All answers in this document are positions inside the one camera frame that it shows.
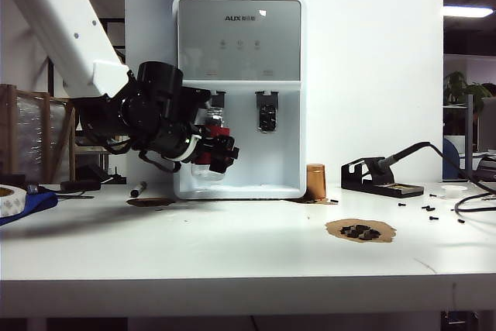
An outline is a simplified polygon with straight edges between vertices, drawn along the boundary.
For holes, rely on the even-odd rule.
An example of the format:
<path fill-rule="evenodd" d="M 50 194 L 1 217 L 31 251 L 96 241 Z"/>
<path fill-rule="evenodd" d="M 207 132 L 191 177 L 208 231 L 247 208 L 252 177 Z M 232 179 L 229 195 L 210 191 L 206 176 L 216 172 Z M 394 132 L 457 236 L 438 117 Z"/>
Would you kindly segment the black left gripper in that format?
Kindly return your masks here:
<path fill-rule="evenodd" d="M 205 152 L 205 140 L 210 135 L 211 130 L 204 125 L 160 119 L 156 136 L 149 142 L 149 150 L 164 159 L 194 162 Z M 209 139 L 208 152 L 211 155 L 209 170 L 216 173 L 225 173 L 239 156 L 234 138 L 227 135 Z"/>

